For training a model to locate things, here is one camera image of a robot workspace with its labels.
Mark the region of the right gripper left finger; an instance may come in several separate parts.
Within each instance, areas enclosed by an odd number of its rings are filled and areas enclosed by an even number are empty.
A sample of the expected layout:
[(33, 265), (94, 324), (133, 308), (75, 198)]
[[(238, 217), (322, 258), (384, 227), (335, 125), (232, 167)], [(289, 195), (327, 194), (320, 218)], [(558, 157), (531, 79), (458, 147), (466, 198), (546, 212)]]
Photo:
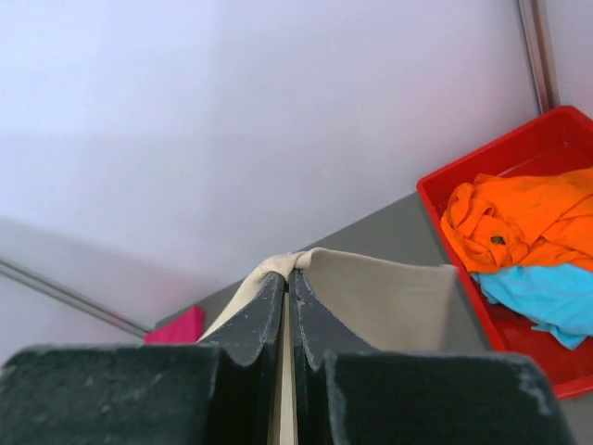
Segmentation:
[(264, 444), (284, 280), (192, 345), (34, 345), (1, 369), (5, 444)]

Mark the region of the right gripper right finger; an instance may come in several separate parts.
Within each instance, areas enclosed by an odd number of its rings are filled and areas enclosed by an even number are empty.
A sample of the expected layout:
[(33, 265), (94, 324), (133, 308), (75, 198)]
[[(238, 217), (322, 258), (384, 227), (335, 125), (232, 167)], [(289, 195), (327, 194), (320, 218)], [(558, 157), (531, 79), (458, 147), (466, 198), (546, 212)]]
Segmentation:
[(516, 354), (381, 352), (295, 271), (289, 307), (301, 444), (571, 444), (546, 377)]

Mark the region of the beige t shirt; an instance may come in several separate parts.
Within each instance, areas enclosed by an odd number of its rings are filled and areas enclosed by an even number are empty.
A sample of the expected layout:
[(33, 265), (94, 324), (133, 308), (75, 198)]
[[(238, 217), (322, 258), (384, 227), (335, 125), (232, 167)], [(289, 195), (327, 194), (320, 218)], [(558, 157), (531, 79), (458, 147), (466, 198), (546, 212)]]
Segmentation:
[(272, 256), (240, 284), (201, 341), (251, 362), (271, 354), (269, 444), (306, 444), (324, 402), (328, 352), (418, 352), (441, 347), (457, 270), (313, 248)]

